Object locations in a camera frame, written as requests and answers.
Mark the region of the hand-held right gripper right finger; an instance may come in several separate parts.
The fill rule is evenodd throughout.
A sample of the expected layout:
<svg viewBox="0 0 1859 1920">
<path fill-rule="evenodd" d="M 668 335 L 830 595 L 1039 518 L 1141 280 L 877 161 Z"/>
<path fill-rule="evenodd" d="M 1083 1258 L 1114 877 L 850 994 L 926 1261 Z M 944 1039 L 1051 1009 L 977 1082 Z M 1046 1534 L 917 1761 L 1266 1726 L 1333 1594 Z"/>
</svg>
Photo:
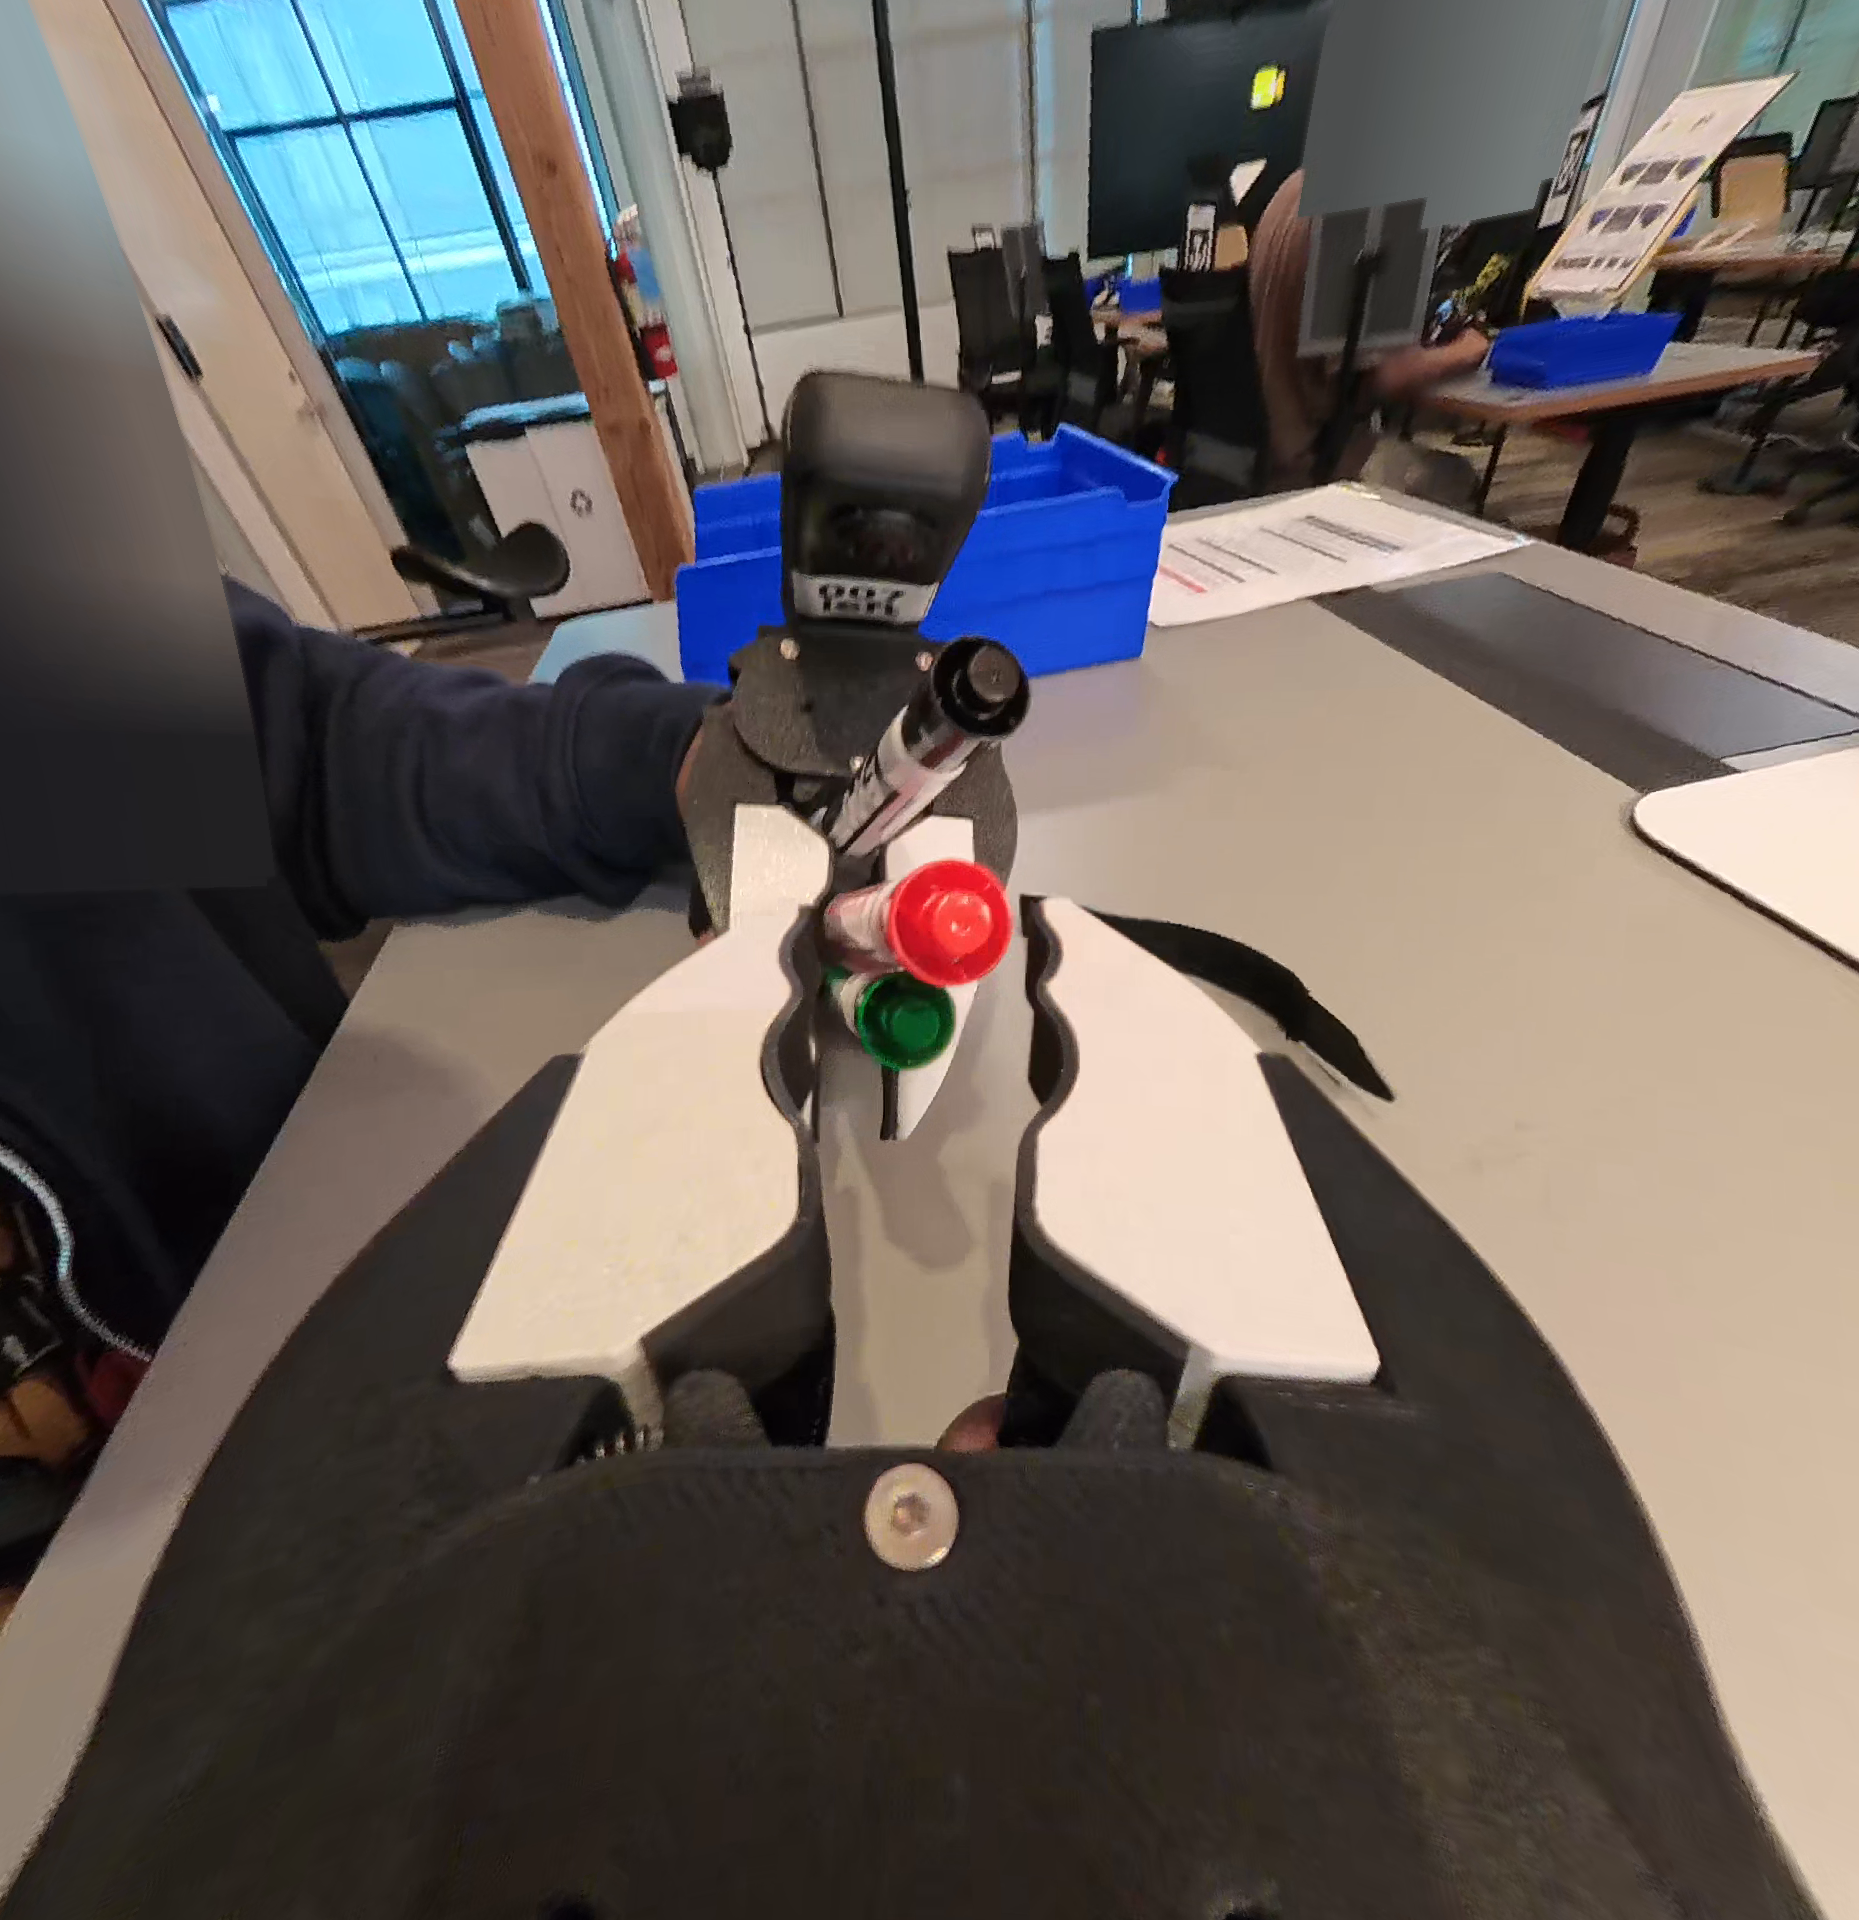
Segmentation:
<svg viewBox="0 0 1859 1920">
<path fill-rule="evenodd" d="M 1110 1373 L 1195 1445 L 1218 1389 L 1369 1389 L 1382 1351 L 1299 1147 L 1280 1057 L 1207 982 L 1064 897 L 1027 897 L 1031 1089 L 1008 1304 L 1042 1409 Z"/>
</svg>

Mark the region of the red whiteboard marker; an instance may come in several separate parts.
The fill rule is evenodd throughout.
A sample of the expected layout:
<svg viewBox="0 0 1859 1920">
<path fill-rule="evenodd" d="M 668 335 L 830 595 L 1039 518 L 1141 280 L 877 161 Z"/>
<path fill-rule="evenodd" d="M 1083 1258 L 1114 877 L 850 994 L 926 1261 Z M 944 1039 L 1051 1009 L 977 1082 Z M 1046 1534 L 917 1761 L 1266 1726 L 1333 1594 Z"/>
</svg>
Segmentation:
<svg viewBox="0 0 1859 1920">
<path fill-rule="evenodd" d="M 843 968 L 899 971 L 955 994 L 1006 959 L 1012 908 L 990 867 L 938 859 L 832 897 L 822 912 L 820 940 Z"/>
</svg>

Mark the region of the black whiteboard marker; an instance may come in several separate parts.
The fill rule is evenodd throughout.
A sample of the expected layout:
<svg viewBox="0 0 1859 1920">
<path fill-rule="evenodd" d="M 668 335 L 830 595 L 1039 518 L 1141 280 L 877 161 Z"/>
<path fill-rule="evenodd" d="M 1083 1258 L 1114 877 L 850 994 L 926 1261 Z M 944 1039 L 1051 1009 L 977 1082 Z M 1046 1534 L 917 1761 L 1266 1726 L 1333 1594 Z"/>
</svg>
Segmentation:
<svg viewBox="0 0 1859 1920">
<path fill-rule="evenodd" d="M 960 779 L 970 759 L 998 749 L 1031 707 L 1021 660 L 985 637 L 927 654 L 924 678 L 825 819 L 834 852 L 875 856 Z"/>
</svg>

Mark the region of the green whiteboard marker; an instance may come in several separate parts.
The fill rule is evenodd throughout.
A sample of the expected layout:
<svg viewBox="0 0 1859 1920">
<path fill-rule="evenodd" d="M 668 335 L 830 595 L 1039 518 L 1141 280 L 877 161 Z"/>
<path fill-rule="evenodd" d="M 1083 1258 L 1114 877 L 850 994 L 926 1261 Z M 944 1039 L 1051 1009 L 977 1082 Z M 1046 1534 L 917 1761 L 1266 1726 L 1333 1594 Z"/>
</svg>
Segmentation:
<svg viewBox="0 0 1859 1920">
<path fill-rule="evenodd" d="M 911 971 L 828 968 L 828 999 L 870 1059 L 893 1072 L 938 1061 L 956 1039 L 955 995 Z"/>
</svg>

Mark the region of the blue plastic bin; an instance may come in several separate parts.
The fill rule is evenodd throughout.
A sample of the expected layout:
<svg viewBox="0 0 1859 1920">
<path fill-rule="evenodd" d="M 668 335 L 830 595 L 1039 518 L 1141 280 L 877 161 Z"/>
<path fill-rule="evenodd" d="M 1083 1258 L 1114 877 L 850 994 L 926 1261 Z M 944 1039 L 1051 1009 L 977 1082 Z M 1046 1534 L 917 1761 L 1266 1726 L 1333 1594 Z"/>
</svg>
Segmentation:
<svg viewBox="0 0 1859 1920">
<path fill-rule="evenodd" d="M 1659 369 L 1681 310 L 1558 316 L 1497 333 L 1485 359 L 1494 386 L 1563 392 L 1639 380 Z"/>
<path fill-rule="evenodd" d="M 1172 486 L 1165 467 L 1075 427 L 996 435 L 982 511 L 924 637 L 988 637 L 1031 678 L 1135 660 Z M 676 578 L 685 678 L 724 681 L 730 654 L 781 624 L 780 507 L 776 470 L 694 496 L 696 560 Z"/>
</svg>

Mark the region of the black strap tie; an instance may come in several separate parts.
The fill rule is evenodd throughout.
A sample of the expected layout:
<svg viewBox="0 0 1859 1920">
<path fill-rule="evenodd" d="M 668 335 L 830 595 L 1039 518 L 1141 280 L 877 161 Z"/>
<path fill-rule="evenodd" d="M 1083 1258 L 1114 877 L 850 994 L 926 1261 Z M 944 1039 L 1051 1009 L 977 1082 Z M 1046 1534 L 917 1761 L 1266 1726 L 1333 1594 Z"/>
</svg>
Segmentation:
<svg viewBox="0 0 1859 1920">
<path fill-rule="evenodd" d="M 1310 994 L 1299 973 L 1268 954 L 1204 927 L 1122 916 L 1101 906 L 1093 906 L 1091 916 L 1173 971 L 1218 987 L 1275 1020 L 1291 1044 L 1314 1052 L 1348 1083 L 1384 1101 L 1396 1097 L 1348 1023 Z"/>
</svg>

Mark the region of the grey office chair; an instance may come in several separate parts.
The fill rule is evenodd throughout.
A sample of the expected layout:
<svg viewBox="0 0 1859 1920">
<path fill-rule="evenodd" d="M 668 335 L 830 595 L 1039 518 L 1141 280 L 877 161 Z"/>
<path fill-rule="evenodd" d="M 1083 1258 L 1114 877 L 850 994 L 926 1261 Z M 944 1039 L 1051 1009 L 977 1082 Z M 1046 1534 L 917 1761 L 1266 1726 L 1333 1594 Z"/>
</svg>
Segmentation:
<svg viewBox="0 0 1859 1920">
<path fill-rule="evenodd" d="M 1021 316 L 1008 259 L 998 245 L 946 253 L 958 326 L 958 389 L 977 399 L 991 427 L 1025 437 L 1047 433 L 1049 366 L 1037 322 Z"/>
</svg>

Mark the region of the red fire extinguisher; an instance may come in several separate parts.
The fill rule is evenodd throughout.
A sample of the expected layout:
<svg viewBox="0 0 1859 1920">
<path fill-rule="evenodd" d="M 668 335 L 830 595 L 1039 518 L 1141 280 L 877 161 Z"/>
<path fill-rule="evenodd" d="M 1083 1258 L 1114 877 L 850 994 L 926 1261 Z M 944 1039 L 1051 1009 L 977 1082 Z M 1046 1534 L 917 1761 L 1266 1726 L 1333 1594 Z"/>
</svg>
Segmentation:
<svg viewBox="0 0 1859 1920">
<path fill-rule="evenodd" d="M 620 207 L 613 217 L 612 271 L 645 359 L 646 380 L 677 379 L 679 366 L 667 300 L 635 203 Z"/>
</svg>

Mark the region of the black stand pole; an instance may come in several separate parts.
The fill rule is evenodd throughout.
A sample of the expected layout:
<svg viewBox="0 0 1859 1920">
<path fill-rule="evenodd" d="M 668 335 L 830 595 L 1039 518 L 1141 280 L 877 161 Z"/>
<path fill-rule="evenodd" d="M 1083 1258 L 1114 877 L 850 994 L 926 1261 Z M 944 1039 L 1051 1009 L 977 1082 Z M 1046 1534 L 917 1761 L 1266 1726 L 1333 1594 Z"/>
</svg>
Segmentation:
<svg viewBox="0 0 1859 1920">
<path fill-rule="evenodd" d="M 882 110 L 882 119 L 883 119 L 883 140 L 886 140 L 888 178 L 890 178 L 893 218 L 894 218 L 894 253 L 897 253 L 897 270 L 899 270 L 899 287 L 902 287 L 902 314 L 903 314 L 903 349 L 906 349 L 906 360 L 908 360 L 908 375 L 915 385 L 922 386 L 922 385 L 926 385 L 926 352 L 924 352 L 922 310 L 918 310 L 918 293 L 917 293 L 917 253 L 915 253 L 913 203 L 911 203 L 906 146 L 903 146 L 899 76 L 897 76 L 897 61 L 894 61 L 893 5 L 888 0 L 873 0 L 870 8 L 873 8 L 873 46 L 875 46 L 878 110 Z"/>
</svg>

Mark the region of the black office chair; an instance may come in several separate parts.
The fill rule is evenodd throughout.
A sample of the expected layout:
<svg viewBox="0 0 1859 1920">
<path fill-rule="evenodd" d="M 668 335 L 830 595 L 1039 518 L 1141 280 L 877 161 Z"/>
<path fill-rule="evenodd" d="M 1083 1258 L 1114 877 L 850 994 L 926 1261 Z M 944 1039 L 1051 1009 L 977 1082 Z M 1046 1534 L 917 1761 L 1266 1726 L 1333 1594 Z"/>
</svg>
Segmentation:
<svg viewBox="0 0 1859 1920">
<path fill-rule="evenodd" d="M 1169 511 L 1185 514 L 1266 491 L 1271 424 L 1255 349 L 1247 270 L 1162 274 L 1162 329 L 1173 385 Z"/>
<path fill-rule="evenodd" d="M 1813 371 L 1764 389 L 1747 427 L 1745 452 L 1711 468 L 1700 494 L 1781 500 L 1781 526 L 1828 521 L 1847 500 L 1859 521 L 1859 311 Z"/>
</svg>

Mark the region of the black tripod light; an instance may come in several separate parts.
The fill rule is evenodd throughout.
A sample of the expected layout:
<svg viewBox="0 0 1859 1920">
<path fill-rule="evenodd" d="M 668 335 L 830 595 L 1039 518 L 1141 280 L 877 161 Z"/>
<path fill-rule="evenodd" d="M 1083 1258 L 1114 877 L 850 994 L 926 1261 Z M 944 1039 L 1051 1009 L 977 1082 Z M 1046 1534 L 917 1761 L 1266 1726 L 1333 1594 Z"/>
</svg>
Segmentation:
<svg viewBox="0 0 1859 1920">
<path fill-rule="evenodd" d="M 677 156 L 691 161 L 691 166 L 710 181 L 710 192 L 718 202 L 726 270 L 736 290 L 736 307 L 749 352 L 749 371 L 757 403 L 756 427 L 747 429 L 749 459 L 750 467 L 757 467 L 769 458 L 769 452 L 776 445 L 776 427 L 769 407 L 769 392 L 762 373 L 756 329 L 749 314 L 749 290 L 741 271 L 741 257 L 736 245 L 736 230 L 729 217 L 726 191 L 722 184 L 732 156 L 732 130 L 726 112 L 726 94 L 705 66 L 691 66 L 677 76 L 677 92 L 670 100 L 670 119 L 676 130 Z"/>
</svg>

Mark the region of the row of dark seats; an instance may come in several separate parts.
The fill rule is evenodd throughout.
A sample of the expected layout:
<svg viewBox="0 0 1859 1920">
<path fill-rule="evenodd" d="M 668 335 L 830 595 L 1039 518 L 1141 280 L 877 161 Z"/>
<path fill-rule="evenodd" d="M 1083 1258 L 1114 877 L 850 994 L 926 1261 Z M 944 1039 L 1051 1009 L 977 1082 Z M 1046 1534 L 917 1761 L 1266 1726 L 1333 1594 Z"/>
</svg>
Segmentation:
<svg viewBox="0 0 1859 1920">
<path fill-rule="evenodd" d="M 334 369 L 344 363 L 374 371 L 398 366 L 397 393 L 410 399 L 431 429 L 496 404 L 583 389 L 555 303 L 548 299 L 500 300 L 476 316 L 363 322 L 327 333 L 321 354 Z"/>
</svg>

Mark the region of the cream double door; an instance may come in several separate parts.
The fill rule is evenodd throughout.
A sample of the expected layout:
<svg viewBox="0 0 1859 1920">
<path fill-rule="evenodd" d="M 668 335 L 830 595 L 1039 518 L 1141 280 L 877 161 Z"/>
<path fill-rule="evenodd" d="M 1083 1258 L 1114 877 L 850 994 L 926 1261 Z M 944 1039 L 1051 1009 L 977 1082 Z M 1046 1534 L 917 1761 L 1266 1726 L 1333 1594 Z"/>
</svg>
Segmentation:
<svg viewBox="0 0 1859 1920">
<path fill-rule="evenodd" d="M 384 483 L 148 6 L 32 13 L 136 278 L 221 569 L 315 625 L 413 622 Z"/>
</svg>

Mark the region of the dark wall monitor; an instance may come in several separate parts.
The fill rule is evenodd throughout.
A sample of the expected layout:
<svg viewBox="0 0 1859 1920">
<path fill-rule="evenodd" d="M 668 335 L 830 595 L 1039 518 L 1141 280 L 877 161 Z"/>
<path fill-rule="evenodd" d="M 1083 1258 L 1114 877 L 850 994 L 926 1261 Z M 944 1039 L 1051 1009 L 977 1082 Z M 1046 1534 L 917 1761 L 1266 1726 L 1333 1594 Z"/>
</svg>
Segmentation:
<svg viewBox="0 0 1859 1920">
<path fill-rule="evenodd" d="M 1254 224 L 1303 161 L 1328 22 L 1306 5 L 1093 29 L 1088 254 L 1179 248 L 1202 198 Z"/>
</svg>

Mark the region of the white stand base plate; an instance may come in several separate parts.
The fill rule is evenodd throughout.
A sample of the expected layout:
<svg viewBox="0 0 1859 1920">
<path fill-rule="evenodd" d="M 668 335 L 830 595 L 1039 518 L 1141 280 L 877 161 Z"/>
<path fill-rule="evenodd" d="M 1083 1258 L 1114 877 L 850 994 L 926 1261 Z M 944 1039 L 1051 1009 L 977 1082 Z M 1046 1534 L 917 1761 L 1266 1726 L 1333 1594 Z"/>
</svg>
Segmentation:
<svg viewBox="0 0 1859 1920">
<path fill-rule="evenodd" d="M 1859 971 L 1859 748 L 1645 794 L 1636 834 Z"/>
</svg>

